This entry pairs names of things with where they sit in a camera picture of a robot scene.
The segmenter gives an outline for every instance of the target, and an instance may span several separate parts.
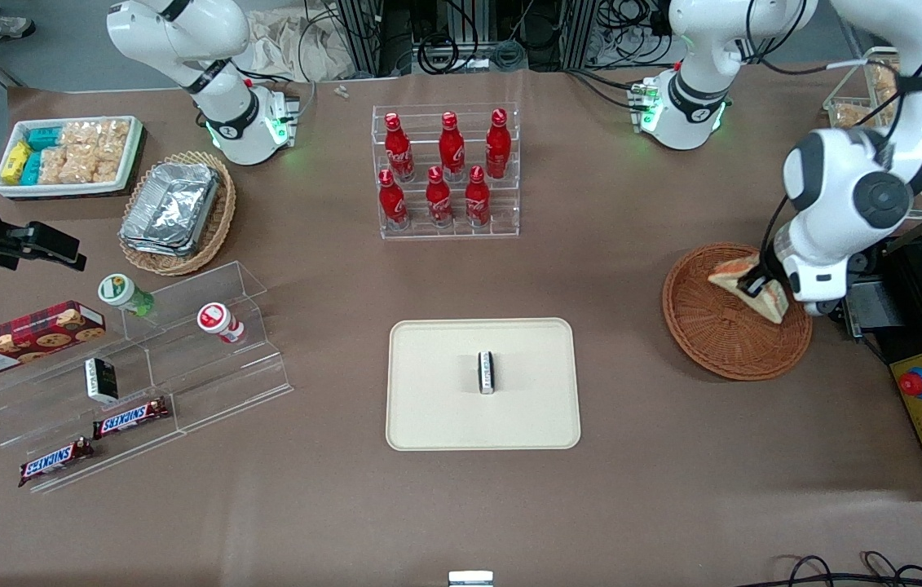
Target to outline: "shoe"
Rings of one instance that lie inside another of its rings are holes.
[[[36,31],[37,26],[32,20],[19,16],[3,16],[0,12],[0,41],[28,37]]]

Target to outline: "beige tray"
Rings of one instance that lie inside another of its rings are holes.
[[[485,350],[496,374],[490,395],[476,377]],[[572,329],[558,317],[395,324],[385,437],[396,450],[572,448],[580,441]]]

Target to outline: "coca-cola bottle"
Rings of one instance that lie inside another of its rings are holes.
[[[389,112],[385,115],[385,128],[389,133],[385,137],[385,150],[389,155],[389,165],[400,182],[413,180],[413,151],[409,147],[409,137],[402,130],[399,115]]]
[[[447,182],[464,179],[464,137],[457,130],[457,115],[443,113],[443,133],[439,135],[439,159],[443,161]]]
[[[512,134],[508,131],[508,113],[504,108],[498,108],[491,115],[490,131],[486,133],[486,172],[491,178],[505,177],[511,153]]]
[[[385,224],[391,231],[405,230],[409,226],[409,214],[406,213],[406,201],[402,188],[395,183],[392,171],[382,170],[377,177],[382,184],[379,198],[385,211]]]
[[[471,166],[470,181],[464,192],[465,208],[468,210],[468,223],[480,229],[490,223],[490,188],[484,181],[483,168]]]
[[[432,165],[428,170],[428,188],[424,191],[428,198],[428,214],[431,223],[439,229],[453,226],[453,208],[450,208],[450,186],[443,181],[443,168]]]

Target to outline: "table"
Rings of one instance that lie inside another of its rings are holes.
[[[0,450],[0,586],[725,586],[785,576],[790,554],[862,572],[858,553],[922,564],[922,454],[888,370],[821,320],[776,382],[725,382],[672,341],[666,272],[711,241],[758,242],[780,166],[841,72],[744,68],[694,152],[632,133],[621,108],[562,74],[412,75],[320,86],[298,146],[231,167],[240,204],[211,267],[268,287],[293,393],[48,497],[14,487]],[[634,79],[627,72],[617,78]],[[294,92],[307,96],[308,89]],[[212,150],[180,90],[10,89],[11,120],[132,114],[143,167]],[[516,100],[523,234],[385,242],[371,189],[375,104]],[[0,322],[126,271],[122,198],[0,201],[6,219],[82,239],[83,275],[0,270]],[[583,438],[565,451],[410,452],[385,441],[398,320],[561,316],[572,324]]]

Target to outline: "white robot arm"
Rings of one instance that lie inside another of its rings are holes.
[[[849,257],[892,234],[922,191],[922,2],[831,1],[849,22],[898,49],[901,104],[887,130],[812,130],[783,165],[797,215],[741,287],[756,296],[767,278],[785,277],[810,312],[845,296]]]
[[[232,0],[128,0],[106,16],[113,45],[192,94],[214,144],[254,165],[289,142],[283,94],[249,88],[230,58],[247,48],[247,16]]]
[[[755,42],[802,29],[818,0],[673,0],[670,26],[687,46],[681,67],[647,77],[640,88],[639,129],[669,148],[687,150],[717,129],[722,104],[739,67],[750,29]],[[748,11],[751,12],[748,22]]]

